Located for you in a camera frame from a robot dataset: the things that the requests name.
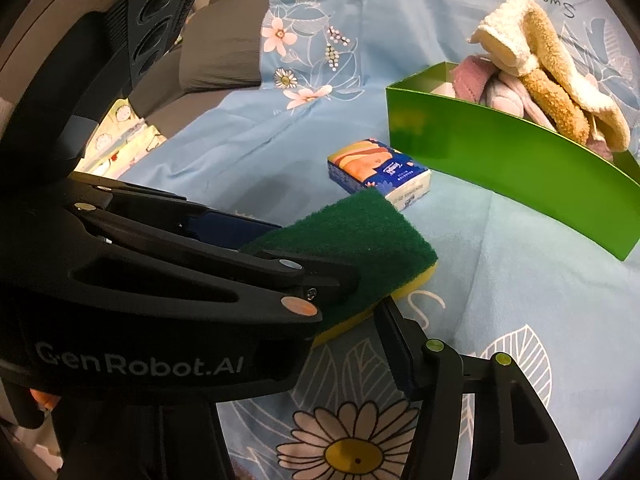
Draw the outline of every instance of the sponge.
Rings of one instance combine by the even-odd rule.
[[[382,298],[401,298],[424,284],[438,257],[422,235],[375,188],[364,189],[240,249],[335,258],[360,273],[356,292],[322,310],[315,346],[367,319]]]

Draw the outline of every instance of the green box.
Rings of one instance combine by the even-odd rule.
[[[386,88],[392,147],[551,216],[624,260],[640,238],[631,153],[611,164],[529,121],[430,94],[453,67],[440,63]]]

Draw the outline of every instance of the blue bedsheet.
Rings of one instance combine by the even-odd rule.
[[[291,224],[346,195],[328,178],[327,155],[388,140],[385,86],[480,52],[465,40],[503,1],[271,0],[261,89],[233,92],[123,179]],[[578,68],[635,125],[640,158],[640,58],[620,22],[604,0],[538,1]],[[296,87],[285,88],[292,76]],[[433,279],[400,302],[404,315],[460,352],[511,353],[580,478],[598,478],[640,415],[640,246],[619,262],[550,218],[438,173],[404,213],[440,256]],[[472,413],[465,399],[457,479]],[[230,402],[220,415],[232,456],[257,480],[397,480],[415,423],[370,321],[317,348],[292,392]]]

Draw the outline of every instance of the orange dot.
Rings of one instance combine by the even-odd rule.
[[[36,402],[46,408],[47,410],[53,410],[56,407],[60,397],[46,394],[44,392],[39,392],[38,390],[31,389],[31,396],[36,400]]]
[[[309,303],[302,298],[285,296],[280,302],[284,305],[284,308],[299,316],[315,316],[318,313],[318,309],[313,303]]]

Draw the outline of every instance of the tissue pack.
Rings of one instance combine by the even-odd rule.
[[[354,142],[328,157],[329,177],[347,192],[376,187],[402,211],[424,195],[431,170],[375,139]]]

